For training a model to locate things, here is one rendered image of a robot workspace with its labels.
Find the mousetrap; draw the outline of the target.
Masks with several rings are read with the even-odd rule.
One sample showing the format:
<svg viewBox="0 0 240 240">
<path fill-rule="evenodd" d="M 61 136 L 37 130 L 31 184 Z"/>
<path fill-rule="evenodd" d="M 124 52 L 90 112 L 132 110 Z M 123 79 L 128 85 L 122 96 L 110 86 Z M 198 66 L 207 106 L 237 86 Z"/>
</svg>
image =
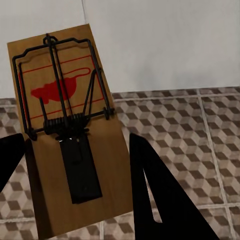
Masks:
<svg viewBox="0 0 240 240">
<path fill-rule="evenodd" d="M 134 211 L 130 153 L 90 24 L 7 48 L 38 240 Z"/>
</svg>

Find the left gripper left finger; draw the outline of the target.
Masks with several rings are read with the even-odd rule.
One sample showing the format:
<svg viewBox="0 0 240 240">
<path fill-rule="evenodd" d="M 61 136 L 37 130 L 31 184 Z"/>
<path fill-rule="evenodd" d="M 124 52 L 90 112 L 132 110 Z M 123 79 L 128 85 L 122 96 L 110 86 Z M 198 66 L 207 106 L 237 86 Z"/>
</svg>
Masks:
<svg viewBox="0 0 240 240">
<path fill-rule="evenodd" d="M 0 138 L 0 193 L 26 152 L 22 133 Z"/>
</svg>

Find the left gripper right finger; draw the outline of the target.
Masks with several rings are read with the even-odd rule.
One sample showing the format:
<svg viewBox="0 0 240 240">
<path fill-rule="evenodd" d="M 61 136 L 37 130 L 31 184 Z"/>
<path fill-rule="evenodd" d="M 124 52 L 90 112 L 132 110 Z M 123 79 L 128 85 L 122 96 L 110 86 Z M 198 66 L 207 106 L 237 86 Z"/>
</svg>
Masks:
<svg viewBox="0 0 240 240">
<path fill-rule="evenodd" d="M 129 135 L 135 240 L 220 240 L 149 141 Z M 148 180 L 162 223 L 153 217 Z"/>
</svg>

